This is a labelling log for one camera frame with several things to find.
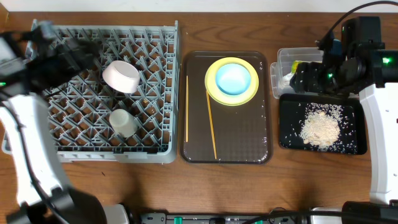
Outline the white napkin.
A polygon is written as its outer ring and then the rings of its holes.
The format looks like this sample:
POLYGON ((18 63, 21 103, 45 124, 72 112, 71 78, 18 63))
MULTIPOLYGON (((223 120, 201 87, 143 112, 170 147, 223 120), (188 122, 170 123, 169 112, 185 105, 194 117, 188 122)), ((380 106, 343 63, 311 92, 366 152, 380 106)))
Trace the white napkin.
POLYGON ((280 85, 283 88, 289 86, 290 85, 290 80, 292 79, 293 76, 294 76, 293 73, 288 73, 287 75, 283 76, 281 81, 280 81, 280 85))

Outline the rice food scraps pile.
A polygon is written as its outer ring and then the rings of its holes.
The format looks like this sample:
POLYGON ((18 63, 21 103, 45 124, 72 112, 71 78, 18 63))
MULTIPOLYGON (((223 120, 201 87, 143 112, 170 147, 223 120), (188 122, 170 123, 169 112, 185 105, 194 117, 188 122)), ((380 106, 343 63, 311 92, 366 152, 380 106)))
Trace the rice food scraps pile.
POLYGON ((285 101, 279 116, 279 142, 289 149, 357 154, 352 106, 285 101))

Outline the pink bowl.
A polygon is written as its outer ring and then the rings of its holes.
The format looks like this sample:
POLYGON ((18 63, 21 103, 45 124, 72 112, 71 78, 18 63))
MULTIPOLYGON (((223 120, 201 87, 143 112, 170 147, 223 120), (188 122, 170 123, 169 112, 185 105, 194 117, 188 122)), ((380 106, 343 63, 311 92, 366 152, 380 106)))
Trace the pink bowl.
POLYGON ((139 71, 130 63, 115 60, 103 71, 103 79, 108 86, 122 93, 135 93, 141 80, 139 71))

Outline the light blue bowl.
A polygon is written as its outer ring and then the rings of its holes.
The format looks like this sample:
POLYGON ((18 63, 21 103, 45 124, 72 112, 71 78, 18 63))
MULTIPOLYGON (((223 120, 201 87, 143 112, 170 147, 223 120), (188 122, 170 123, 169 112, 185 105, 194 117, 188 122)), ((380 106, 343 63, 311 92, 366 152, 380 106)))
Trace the light blue bowl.
POLYGON ((215 82, 223 93, 236 96, 244 93, 249 88, 251 75, 244 66, 237 63, 229 63, 218 69, 215 82))

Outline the yellow plate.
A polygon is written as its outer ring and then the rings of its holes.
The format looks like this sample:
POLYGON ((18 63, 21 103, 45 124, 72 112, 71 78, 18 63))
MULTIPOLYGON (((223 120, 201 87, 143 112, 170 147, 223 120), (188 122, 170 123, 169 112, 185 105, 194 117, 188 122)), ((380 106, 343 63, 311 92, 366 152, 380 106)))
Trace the yellow plate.
POLYGON ((246 60, 237 57, 225 57, 213 62, 205 74, 205 88, 216 102, 226 106, 239 106, 250 101, 258 91, 259 88, 259 75, 255 68, 246 60), (223 93, 216 85, 215 76, 216 72, 223 65, 229 63, 237 63, 244 66, 251 75, 251 84, 249 88, 242 94, 231 96, 223 93))

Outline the white cup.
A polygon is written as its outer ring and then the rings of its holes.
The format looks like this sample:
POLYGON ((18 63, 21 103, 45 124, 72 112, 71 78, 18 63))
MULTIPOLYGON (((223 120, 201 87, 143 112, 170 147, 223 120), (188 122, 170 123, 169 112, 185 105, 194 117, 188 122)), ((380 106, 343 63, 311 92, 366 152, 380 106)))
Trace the white cup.
POLYGON ((123 109, 114 110, 109 116, 109 122, 114 132, 124 138, 133 136, 138 130, 133 115, 123 109))

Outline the wooden chopstick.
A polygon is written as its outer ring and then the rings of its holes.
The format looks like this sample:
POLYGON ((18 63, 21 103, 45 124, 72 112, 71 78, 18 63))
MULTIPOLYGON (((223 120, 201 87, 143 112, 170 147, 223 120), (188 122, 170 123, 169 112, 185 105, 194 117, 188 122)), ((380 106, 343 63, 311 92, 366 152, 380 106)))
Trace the wooden chopstick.
POLYGON ((213 153, 214 153, 215 159, 217 159, 215 133, 214 133, 214 128, 213 128, 213 117, 212 117, 211 105, 210 105, 210 96, 209 96, 209 93, 207 91, 206 91, 206 102, 207 102, 208 116, 209 116, 209 122, 210 122, 210 131, 211 131, 211 140, 212 140, 212 146, 213 146, 213 153))
POLYGON ((186 96, 185 96, 185 142, 189 139, 189 79, 186 76, 186 96))

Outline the green orange snack wrapper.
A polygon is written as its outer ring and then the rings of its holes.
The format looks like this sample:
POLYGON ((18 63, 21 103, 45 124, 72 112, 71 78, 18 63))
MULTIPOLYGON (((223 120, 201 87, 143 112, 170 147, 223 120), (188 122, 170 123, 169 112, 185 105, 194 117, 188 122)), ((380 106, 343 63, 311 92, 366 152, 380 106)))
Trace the green orange snack wrapper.
POLYGON ((303 63, 301 60, 295 60, 291 67, 291 73, 294 74, 297 71, 297 67, 300 63, 303 63))

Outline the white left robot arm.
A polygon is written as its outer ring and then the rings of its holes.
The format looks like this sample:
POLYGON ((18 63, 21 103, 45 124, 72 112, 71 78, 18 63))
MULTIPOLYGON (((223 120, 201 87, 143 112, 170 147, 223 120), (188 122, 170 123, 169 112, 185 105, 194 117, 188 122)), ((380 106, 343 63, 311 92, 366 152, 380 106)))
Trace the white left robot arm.
POLYGON ((95 44, 73 40, 51 48, 55 35, 36 29, 1 34, 1 122, 17 174, 19 210, 8 223, 107 223, 93 195, 72 187, 54 148, 42 91, 90 68, 95 44))

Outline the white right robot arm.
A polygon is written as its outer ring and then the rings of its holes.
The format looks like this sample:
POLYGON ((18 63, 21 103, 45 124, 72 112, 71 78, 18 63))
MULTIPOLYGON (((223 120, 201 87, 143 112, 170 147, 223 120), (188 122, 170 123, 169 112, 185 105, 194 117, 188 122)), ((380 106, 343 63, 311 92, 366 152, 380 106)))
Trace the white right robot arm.
POLYGON ((397 222, 397 52, 359 49, 332 63, 295 62, 297 93, 359 96, 371 150, 369 202, 346 202, 343 223, 397 222))

